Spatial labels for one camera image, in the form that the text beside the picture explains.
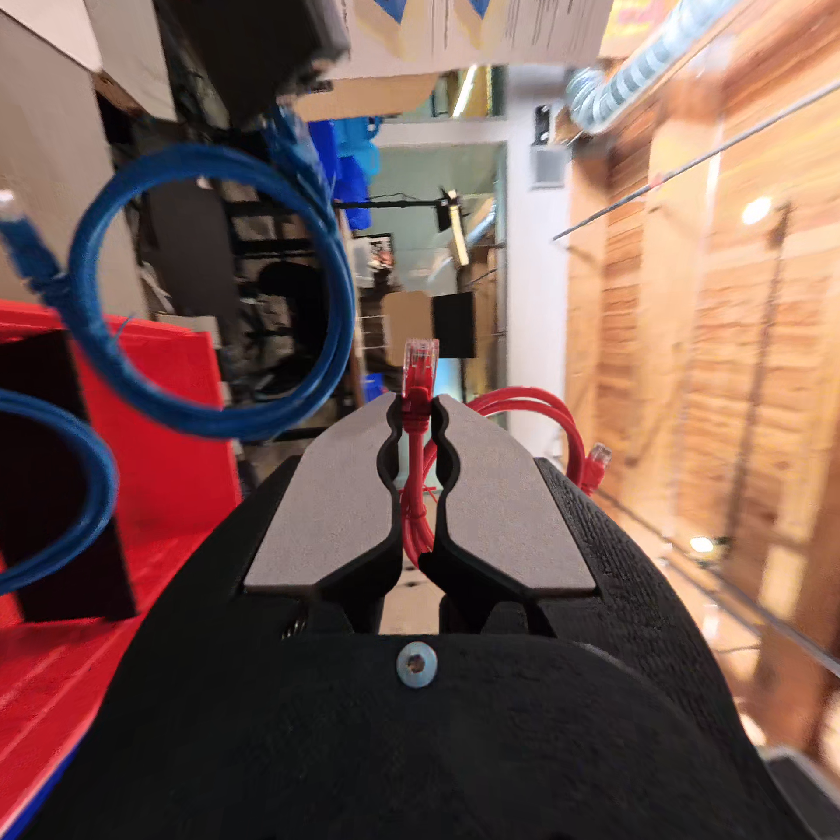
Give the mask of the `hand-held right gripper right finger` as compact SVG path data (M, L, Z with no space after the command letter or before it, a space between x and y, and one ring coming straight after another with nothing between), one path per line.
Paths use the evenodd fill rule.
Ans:
M597 594L597 583L537 461L462 402L433 401L438 500L434 547L419 568L443 593L441 634L479 634L499 605L525 632L551 634L544 602Z

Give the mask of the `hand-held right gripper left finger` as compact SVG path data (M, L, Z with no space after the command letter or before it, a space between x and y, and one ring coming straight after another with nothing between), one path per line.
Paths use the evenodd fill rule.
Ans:
M402 430L401 398L388 392L308 446L245 575L246 594L328 602L355 632L379 632L403 570Z

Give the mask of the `red plastic bin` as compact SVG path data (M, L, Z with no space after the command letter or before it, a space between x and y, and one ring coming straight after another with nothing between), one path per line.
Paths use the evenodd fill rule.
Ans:
M216 410L222 389L208 332L106 316L119 349L152 384ZM90 419L119 472L115 518L136 615L27 623L2 595L1 829L18 838L66 768L153 603L241 502L230 442L180 434L135 410L89 364L55 310L2 300L2 343L62 331Z

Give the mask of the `black ethernet adapter box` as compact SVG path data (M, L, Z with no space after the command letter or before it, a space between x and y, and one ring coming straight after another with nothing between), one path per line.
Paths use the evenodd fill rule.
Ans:
M308 89L350 52L337 2L166 1L156 6L237 129L266 115L278 97Z

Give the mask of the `black office chair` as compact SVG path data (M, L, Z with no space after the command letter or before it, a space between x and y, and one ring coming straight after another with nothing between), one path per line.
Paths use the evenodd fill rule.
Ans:
M259 290L283 298L289 314L294 351L268 372L257 385L259 403L280 399L308 377L323 349L328 330L327 286L319 269L296 262L277 261L258 275Z

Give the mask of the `black bin divider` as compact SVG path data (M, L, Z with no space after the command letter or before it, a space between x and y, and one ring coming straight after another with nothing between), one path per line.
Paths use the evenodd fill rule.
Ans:
M88 405L70 340L62 331L2 343L5 390L54 404L87 422ZM1 550L9 569L56 541L79 519L86 481L57 432L2 414ZM88 618L122 621L137 613L115 518L62 570L14 594L27 623Z

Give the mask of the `black flat box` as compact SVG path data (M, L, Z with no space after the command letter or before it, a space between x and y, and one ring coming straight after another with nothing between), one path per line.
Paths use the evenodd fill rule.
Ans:
M213 317L220 333L238 320L235 263L224 206L196 180L151 188L143 196L147 240L143 257L152 265L175 313Z

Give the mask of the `black tripod light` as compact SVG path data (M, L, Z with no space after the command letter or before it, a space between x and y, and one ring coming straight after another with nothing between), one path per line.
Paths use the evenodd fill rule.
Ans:
M466 241L464 218L461 212L461 203L456 191L441 189L440 196L432 199L419 199L409 197L369 199L362 202L345 202L333 200L336 209L344 211L350 209L407 209L407 208L432 208L435 210L437 227L440 233L449 230L453 239L455 249L454 260L458 268L469 265L469 247Z

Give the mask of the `light blue plastic crate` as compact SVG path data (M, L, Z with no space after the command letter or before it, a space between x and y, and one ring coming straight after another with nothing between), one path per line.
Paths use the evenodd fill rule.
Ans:
M381 168L380 152L375 144L382 117L357 117L332 121L339 158L353 158L367 182L371 182Z

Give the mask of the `metal ceiling pipe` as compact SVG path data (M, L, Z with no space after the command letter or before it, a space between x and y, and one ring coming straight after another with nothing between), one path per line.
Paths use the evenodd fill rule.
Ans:
M735 146L740 145L741 143L744 143L745 141L750 140L753 137L756 137L757 135L771 129L778 123L781 123L782 121L785 121L786 119L794 116L796 113L810 108L812 105L817 104L818 102L832 96L837 92L839 92L838 78L834 79L825 86L820 87L819 89L809 93L807 96L804 96L794 101L792 104L783 108L782 110L778 111L772 116L763 119L759 122L756 122L753 126L749 127L748 129L733 135L731 138L720 143L718 146L713 147L708 152L701 154L696 158L682 164L681 166L667 171L664 174L657 175L644 186L641 186L638 189L624 195L619 200L600 208L598 211L594 212L590 216L583 218L580 222L577 222L562 230L561 232L552 237L552 242L559 243L561 240L570 237L573 233L576 233L582 230L583 228L589 227L593 223L626 206L627 204L633 203L637 200L642 199L643 197L646 197L648 194L655 192L660 187L674 181L682 175L685 175L695 170L702 164L710 162L712 159L718 157L720 154L723 154L725 151L729 151Z

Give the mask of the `printed instruction sheet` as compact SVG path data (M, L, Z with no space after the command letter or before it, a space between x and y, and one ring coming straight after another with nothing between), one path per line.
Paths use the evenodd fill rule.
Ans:
M586 65L600 53L612 1L340 2L349 54L336 78L471 66Z

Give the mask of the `black wall panel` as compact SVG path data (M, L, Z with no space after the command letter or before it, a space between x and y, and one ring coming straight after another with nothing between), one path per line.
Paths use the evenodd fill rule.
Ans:
M431 313L437 357L440 360L475 359L475 294L463 291L431 297Z

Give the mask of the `grey wall vent grille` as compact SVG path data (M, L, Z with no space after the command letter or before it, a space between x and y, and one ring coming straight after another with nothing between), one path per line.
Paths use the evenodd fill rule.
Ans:
M565 174L571 159L570 148L563 143L534 143L529 150L533 191L564 188Z

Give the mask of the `silver spiral duct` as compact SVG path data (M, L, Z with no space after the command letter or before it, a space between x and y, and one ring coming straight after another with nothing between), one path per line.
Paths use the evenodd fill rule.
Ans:
M594 67L573 71L564 100L575 128L589 135L607 131L737 3L679 1L647 41L611 76Z

